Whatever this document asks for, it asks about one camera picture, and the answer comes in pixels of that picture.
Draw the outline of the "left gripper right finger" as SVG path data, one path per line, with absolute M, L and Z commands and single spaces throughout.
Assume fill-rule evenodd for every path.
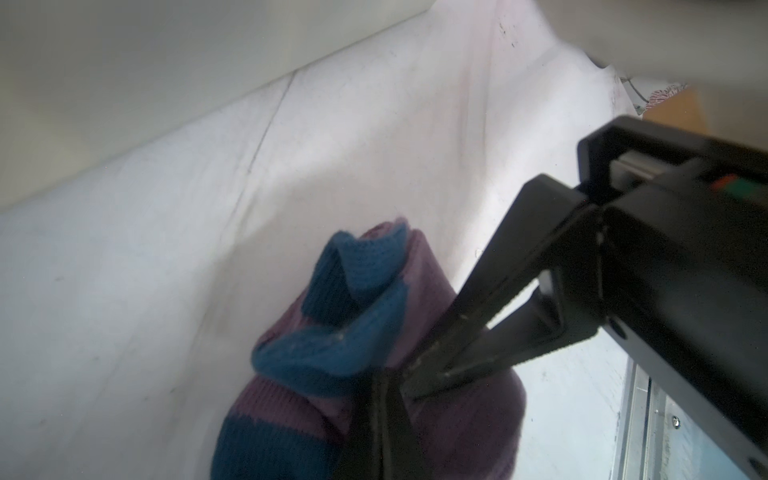
M 431 471 L 413 430 L 398 377 L 381 374 L 381 473 L 386 480 L 427 480 Z

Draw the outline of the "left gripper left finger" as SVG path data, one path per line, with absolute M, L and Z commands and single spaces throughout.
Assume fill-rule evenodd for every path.
M 383 478 L 382 427 L 384 372 L 372 371 L 359 385 L 346 442 L 339 455 L 333 480 Z

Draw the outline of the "purple yellow teal sock pair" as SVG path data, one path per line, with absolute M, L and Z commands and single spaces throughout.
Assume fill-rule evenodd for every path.
M 367 375 L 400 367 L 454 297 L 405 219 L 335 233 L 307 288 L 255 344 L 255 376 L 223 420 L 211 477 L 329 478 Z M 406 407 L 435 478 L 512 476 L 526 408 L 514 371 Z

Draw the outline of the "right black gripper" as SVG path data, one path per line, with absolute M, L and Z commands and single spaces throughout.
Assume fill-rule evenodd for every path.
M 601 211 L 609 333 L 747 477 L 765 478 L 766 152 L 625 116 L 581 140 L 577 158 Z M 525 183 L 407 361 L 403 395 L 493 374 L 442 376 L 541 281 L 599 297 L 597 205 L 547 175 Z

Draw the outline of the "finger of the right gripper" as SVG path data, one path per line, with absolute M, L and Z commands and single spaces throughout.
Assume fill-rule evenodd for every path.
M 481 378 L 593 337 L 600 299 L 541 281 L 529 299 L 471 341 L 447 364 L 445 378 Z

